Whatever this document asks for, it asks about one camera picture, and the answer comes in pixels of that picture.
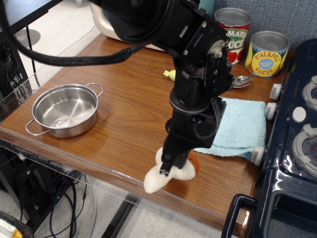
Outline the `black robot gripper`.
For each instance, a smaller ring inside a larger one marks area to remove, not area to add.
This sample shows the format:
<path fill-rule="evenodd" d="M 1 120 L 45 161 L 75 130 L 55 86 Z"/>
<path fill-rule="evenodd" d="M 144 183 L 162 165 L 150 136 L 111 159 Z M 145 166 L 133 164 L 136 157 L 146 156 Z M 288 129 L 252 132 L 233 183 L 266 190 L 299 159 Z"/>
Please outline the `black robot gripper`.
<path fill-rule="evenodd" d="M 167 138 L 163 144 L 159 174 L 169 176 L 171 168 L 182 169 L 195 148 L 210 148 L 220 126 L 226 102 L 213 99 L 206 110 L 194 115 L 173 111 L 165 124 Z"/>

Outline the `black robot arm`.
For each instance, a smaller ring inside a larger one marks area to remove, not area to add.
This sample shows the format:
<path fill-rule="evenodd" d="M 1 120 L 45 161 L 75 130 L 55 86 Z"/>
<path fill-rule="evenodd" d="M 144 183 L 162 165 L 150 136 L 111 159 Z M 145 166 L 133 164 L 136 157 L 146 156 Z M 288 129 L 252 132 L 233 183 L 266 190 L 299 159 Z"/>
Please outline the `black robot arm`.
<path fill-rule="evenodd" d="M 97 0 L 116 35 L 143 47 L 155 45 L 173 57 L 172 118 L 159 173 L 183 168 L 194 148 L 211 147 L 226 104 L 220 98 L 233 83 L 226 31 L 196 0 Z"/>

